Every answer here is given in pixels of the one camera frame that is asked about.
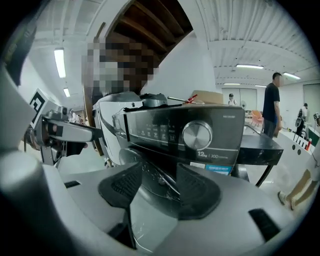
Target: control panel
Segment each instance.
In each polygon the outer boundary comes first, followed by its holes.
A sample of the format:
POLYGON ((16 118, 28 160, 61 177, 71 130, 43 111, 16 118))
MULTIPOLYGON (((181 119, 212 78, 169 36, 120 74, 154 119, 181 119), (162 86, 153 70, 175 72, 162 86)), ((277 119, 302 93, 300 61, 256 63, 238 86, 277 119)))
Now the control panel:
POLYGON ((113 116, 116 135, 141 146, 194 163, 233 166, 241 145, 241 107, 193 105, 130 110, 113 116))
POLYGON ((183 128, 182 139, 189 148, 204 150, 212 141, 212 129, 204 121, 191 121, 183 128))

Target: fluorescent light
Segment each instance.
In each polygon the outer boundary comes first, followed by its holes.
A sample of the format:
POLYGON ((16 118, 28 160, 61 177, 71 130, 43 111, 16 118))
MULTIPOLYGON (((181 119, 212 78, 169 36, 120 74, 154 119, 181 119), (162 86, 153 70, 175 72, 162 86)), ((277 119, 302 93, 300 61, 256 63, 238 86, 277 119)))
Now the fluorescent light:
POLYGON ((65 96, 70 97, 70 93, 69 93, 68 88, 64 88, 63 91, 64 91, 65 96))
POLYGON ((260 66, 260 65, 248 65, 248 64, 237 64, 236 67, 237 67, 237 68, 258 69, 258 70, 262 70, 262 69, 264 68, 264 66, 260 66))
POLYGON ((65 70, 65 57, 64 57, 64 49, 57 48, 54 50, 54 58, 56 68, 58 69, 58 74, 60 78, 66 77, 66 70, 65 70))
POLYGON ((294 74, 290 74, 290 73, 287 73, 287 72, 284 72, 283 73, 285 76, 287 77, 290 77, 290 78, 294 78, 294 79, 301 79, 299 76, 296 76, 294 74))

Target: metal pipe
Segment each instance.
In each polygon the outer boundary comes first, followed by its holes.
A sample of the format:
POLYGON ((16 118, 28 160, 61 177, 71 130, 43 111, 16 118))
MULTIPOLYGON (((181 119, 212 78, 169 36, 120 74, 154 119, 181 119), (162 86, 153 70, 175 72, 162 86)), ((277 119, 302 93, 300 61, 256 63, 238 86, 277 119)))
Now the metal pipe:
POLYGON ((181 98, 175 98, 175 97, 170 97, 168 96, 168 99, 169 100, 174 100, 174 101, 178 101, 178 102, 184 102, 184 103, 187 103, 188 101, 185 100, 185 99, 181 99, 181 98))

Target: metal rod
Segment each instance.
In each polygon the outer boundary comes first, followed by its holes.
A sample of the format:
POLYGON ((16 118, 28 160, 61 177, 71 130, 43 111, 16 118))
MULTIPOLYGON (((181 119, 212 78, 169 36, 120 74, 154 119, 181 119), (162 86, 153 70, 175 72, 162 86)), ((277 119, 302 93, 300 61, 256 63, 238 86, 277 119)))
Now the metal rod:
POLYGON ((260 187, 261 184, 265 181, 266 177, 269 175, 272 167, 274 167, 273 165, 268 165, 264 171, 264 173, 262 174, 261 178, 258 180, 258 182, 255 184, 256 187, 260 187))
POLYGON ((168 96, 168 100, 174 100, 174 101, 178 101, 178 102, 184 102, 184 103, 187 103, 188 101, 185 100, 185 99, 181 99, 181 98, 175 98, 175 97, 170 97, 168 96))

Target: white sneaker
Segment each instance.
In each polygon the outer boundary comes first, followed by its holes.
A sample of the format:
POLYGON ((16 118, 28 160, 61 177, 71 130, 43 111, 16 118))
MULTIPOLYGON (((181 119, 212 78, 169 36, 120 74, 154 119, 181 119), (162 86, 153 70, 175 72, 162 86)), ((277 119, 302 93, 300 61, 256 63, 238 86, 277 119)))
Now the white sneaker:
POLYGON ((282 191, 278 192, 278 199, 282 205, 284 205, 286 208, 293 211, 293 204, 291 201, 287 200, 287 195, 283 193, 282 191))
POLYGON ((291 210, 293 211, 295 208, 296 208, 296 199, 294 199, 294 198, 292 198, 292 200, 291 200, 291 210))

